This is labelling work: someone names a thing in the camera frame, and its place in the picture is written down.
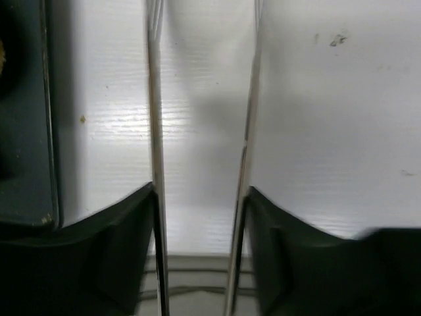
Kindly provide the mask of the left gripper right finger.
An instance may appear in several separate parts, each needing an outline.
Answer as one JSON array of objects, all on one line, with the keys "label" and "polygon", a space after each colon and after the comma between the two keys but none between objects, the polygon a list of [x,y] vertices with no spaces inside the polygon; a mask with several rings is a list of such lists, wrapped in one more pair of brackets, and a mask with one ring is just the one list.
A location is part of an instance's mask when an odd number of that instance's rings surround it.
[{"label": "left gripper right finger", "polygon": [[420,314],[420,2],[255,1],[225,315]]}]

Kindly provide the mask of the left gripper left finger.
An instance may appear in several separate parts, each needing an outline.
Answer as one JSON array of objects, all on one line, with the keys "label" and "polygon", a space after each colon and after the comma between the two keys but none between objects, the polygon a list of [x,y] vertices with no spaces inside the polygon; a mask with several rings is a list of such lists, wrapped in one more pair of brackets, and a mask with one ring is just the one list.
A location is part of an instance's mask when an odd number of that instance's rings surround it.
[{"label": "left gripper left finger", "polygon": [[63,226],[58,129],[53,142],[59,225],[31,229],[1,222],[2,315],[133,315],[150,241],[157,249],[160,311],[169,313],[163,197],[159,28],[162,2],[147,8],[147,68],[153,179],[110,207]]}]

